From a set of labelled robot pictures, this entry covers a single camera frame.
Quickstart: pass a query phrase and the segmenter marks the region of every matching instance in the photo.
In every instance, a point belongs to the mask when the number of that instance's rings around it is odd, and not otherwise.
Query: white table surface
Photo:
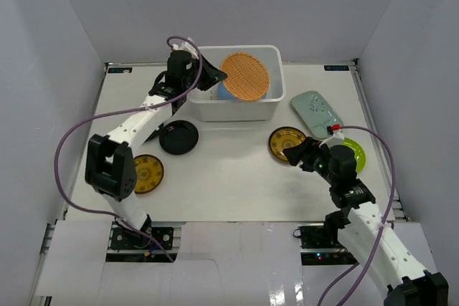
[[[101,90],[96,113],[139,106],[156,75],[164,67],[134,67],[129,74],[109,74]],[[271,121],[201,123],[185,104],[173,120],[185,119],[199,129],[199,142],[184,156],[171,156],[158,140],[143,145],[139,154],[158,157],[165,168],[161,185],[139,199],[153,221],[323,221],[336,208],[328,184],[316,173],[302,172],[273,158],[268,137],[282,126],[306,125],[290,107],[290,99],[308,90],[319,91],[347,125],[368,126],[352,74],[326,72],[323,65],[284,65],[287,95]],[[128,116],[93,123],[90,135],[105,135]],[[366,152],[359,178],[376,196],[382,210],[388,202],[387,180],[369,134],[347,130]],[[85,183],[84,154],[72,200],[92,208],[110,210],[101,195]],[[67,219],[100,219],[70,208]]]

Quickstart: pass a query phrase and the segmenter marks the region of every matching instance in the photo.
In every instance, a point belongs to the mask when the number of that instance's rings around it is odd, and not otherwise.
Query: white panel
[[[201,45],[274,44],[285,61],[359,57],[390,0],[70,0],[104,61],[165,59],[170,34]]]
[[[421,221],[459,304],[459,0],[393,0],[362,55],[373,116],[394,152],[397,188]]]
[[[68,0],[0,4],[0,295],[2,305],[23,306],[61,204],[52,173],[57,141],[90,114],[103,66]],[[65,184],[83,136],[65,149]]]
[[[173,264],[105,263],[97,297],[86,286],[78,295],[66,290],[53,297],[51,306],[316,306],[322,291],[348,266],[302,267],[295,228],[292,223],[188,223]],[[436,272],[419,224],[397,223],[395,232]],[[336,305],[360,269],[339,282],[323,306]],[[349,305],[382,305],[371,279],[364,278]]]
[[[110,220],[58,221],[35,295],[96,297],[111,228]]]

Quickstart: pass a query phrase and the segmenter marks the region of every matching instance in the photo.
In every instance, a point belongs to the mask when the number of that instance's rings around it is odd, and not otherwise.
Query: white wall
[[[103,64],[68,0],[0,0],[0,304],[24,306],[61,201],[52,158],[90,114]],[[62,157],[68,181],[80,131]]]
[[[407,214],[421,221],[459,305],[459,0],[393,0],[361,57]]]
[[[170,34],[274,44],[286,61],[359,57],[390,0],[70,0],[105,62],[165,60]]]

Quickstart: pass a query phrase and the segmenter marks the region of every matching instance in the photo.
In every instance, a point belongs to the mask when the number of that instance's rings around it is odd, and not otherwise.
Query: black sticker
[[[107,73],[132,73],[132,67],[112,67]]]
[[[326,64],[323,68],[325,71],[349,71],[349,66],[339,64]]]

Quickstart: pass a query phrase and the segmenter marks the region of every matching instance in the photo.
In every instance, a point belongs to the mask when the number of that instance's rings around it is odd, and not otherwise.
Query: green round lid
[[[357,161],[356,171],[360,172],[364,169],[366,163],[366,156],[364,149],[354,140],[345,138],[342,145],[345,145],[354,151],[354,157]]]

